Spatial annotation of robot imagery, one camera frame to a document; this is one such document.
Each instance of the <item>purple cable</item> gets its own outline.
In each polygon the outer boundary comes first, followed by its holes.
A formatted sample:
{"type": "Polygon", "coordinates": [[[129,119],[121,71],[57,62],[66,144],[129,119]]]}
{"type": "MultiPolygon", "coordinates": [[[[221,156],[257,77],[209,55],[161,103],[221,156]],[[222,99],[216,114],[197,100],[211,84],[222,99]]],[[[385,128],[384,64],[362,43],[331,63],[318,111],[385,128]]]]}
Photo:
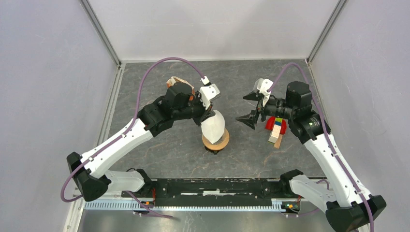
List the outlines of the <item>purple cable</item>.
{"type": "MultiPolygon", "coordinates": [[[[138,96],[137,96],[137,104],[136,104],[136,108],[135,108],[135,114],[134,114],[134,117],[132,118],[132,122],[131,122],[130,126],[128,126],[128,128],[124,131],[124,134],[127,134],[127,133],[132,129],[132,127],[134,126],[135,121],[137,120],[137,117],[138,117],[138,108],[139,108],[139,106],[140,106],[141,90],[142,90],[142,86],[143,86],[143,84],[144,84],[144,81],[145,81],[146,77],[148,76],[149,72],[150,72],[155,66],[157,66],[158,64],[160,64],[160,63],[162,63],[162,62],[164,62],[164,61],[168,61],[168,60],[179,60],[179,61],[182,61],[182,62],[185,62],[185,63],[189,64],[191,67],[193,67],[193,68],[198,72],[198,74],[201,76],[202,79],[205,79],[205,75],[204,75],[194,64],[192,64],[191,62],[189,62],[189,61],[187,61],[186,59],[183,59],[183,58],[168,57],[168,58],[160,59],[160,60],[158,60],[157,62],[155,62],[154,64],[152,64],[151,67],[149,67],[149,69],[145,72],[144,76],[143,76],[142,79],[141,79],[141,84],[140,84],[139,89],[138,89],[138,96]]],[[[120,135],[120,136],[118,136],[117,138],[115,138],[114,140],[112,140],[111,142],[107,143],[107,144],[106,144],[105,146],[103,146],[100,150],[96,151],[92,156],[90,156],[90,159],[91,159],[91,160],[94,159],[98,154],[100,154],[101,152],[103,152],[104,150],[106,150],[109,146],[113,145],[114,143],[116,143],[116,142],[117,142],[118,140],[120,140],[121,138],[122,138],[122,136],[120,135]]],[[[70,174],[70,175],[68,176],[68,178],[65,180],[65,182],[64,182],[64,184],[63,184],[63,186],[62,186],[62,188],[61,188],[61,192],[60,192],[60,197],[61,197],[61,200],[62,200],[62,201],[64,201],[64,202],[73,202],[73,201],[78,200],[78,199],[80,199],[81,197],[83,197],[82,195],[79,195],[79,196],[77,196],[77,197],[75,197],[75,198],[72,198],[72,199],[66,199],[66,198],[64,197],[64,192],[65,192],[65,189],[66,189],[66,187],[67,187],[69,181],[71,180],[71,178],[72,178],[81,168],[83,168],[87,163],[89,163],[89,162],[90,162],[90,159],[88,159],[88,160],[84,161],[83,163],[81,163],[76,169],[74,169],[74,170],[71,172],[71,174],[70,174]]],[[[168,216],[166,216],[166,215],[162,215],[162,216],[161,216],[161,214],[158,214],[158,217],[168,218],[168,216]]]]}
{"type": "MultiPolygon", "coordinates": [[[[305,80],[306,84],[309,85],[309,81],[306,78],[305,73],[303,72],[302,68],[294,63],[294,62],[290,62],[289,64],[285,65],[285,67],[283,67],[282,71],[280,71],[278,77],[275,79],[275,81],[273,82],[272,86],[268,89],[268,92],[272,91],[273,87],[276,85],[276,83],[278,82],[278,80],[282,77],[282,75],[285,73],[285,71],[290,67],[290,66],[295,66],[297,67],[297,69],[299,70],[299,72],[302,74],[303,79],[305,80]]],[[[327,132],[326,126],[324,124],[324,114],[322,112],[322,109],[320,107],[320,105],[317,103],[317,101],[315,100],[315,98],[313,99],[313,103],[315,104],[316,108],[318,109],[318,113],[319,113],[319,117],[321,119],[321,123],[322,123],[322,128],[323,128],[323,132],[324,132],[324,136],[326,138],[327,144],[329,144],[330,150],[333,152],[333,154],[335,155],[336,160],[338,161],[338,163],[340,164],[340,166],[342,167],[343,171],[345,172],[345,174],[347,175],[347,177],[349,178],[349,180],[351,181],[351,183],[353,184],[356,192],[361,192],[359,186],[356,184],[356,181],[353,179],[353,176],[349,173],[349,171],[347,170],[345,164],[342,162],[342,160],[340,159],[339,155],[337,154],[335,148],[332,145],[332,142],[330,141],[329,138],[329,134],[327,132]]],[[[363,203],[365,204],[366,207],[366,211],[367,211],[367,215],[369,216],[369,222],[370,222],[370,232],[374,232],[374,219],[373,219],[373,214],[370,210],[370,206],[369,203],[367,202],[366,198],[364,197],[363,194],[359,194],[360,198],[362,199],[363,203]]]]}
{"type": "MultiPolygon", "coordinates": [[[[327,185],[327,190],[329,190],[329,188],[330,188],[330,186],[329,186],[329,182],[327,181],[327,180],[325,180],[325,179],[323,179],[323,180],[319,180],[318,182],[316,182],[316,184],[318,184],[318,183],[320,183],[320,182],[326,182],[326,185],[327,185]]],[[[299,217],[303,217],[303,216],[307,216],[307,215],[309,215],[309,214],[313,214],[313,213],[316,213],[316,212],[318,212],[318,211],[320,211],[320,209],[319,208],[317,208],[317,209],[314,209],[314,210],[312,210],[312,211],[310,211],[310,212],[307,212],[307,213],[302,213],[302,214],[297,214],[297,215],[291,215],[291,214],[283,214],[282,213],[282,215],[284,215],[284,216],[286,216],[287,218],[299,218],[299,217]]]]}
{"type": "Polygon", "coordinates": [[[144,216],[144,217],[158,217],[158,218],[163,218],[163,217],[164,218],[173,218],[173,216],[171,216],[171,215],[163,215],[163,214],[159,214],[159,213],[151,210],[146,205],[142,204],[140,202],[140,200],[138,198],[136,198],[131,191],[125,191],[125,192],[128,193],[134,200],[136,200],[140,204],[140,206],[142,206],[144,209],[148,210],[150,213],[153,213],[151,215],[150,214],[142,214],[141,216],[144,216]]]}

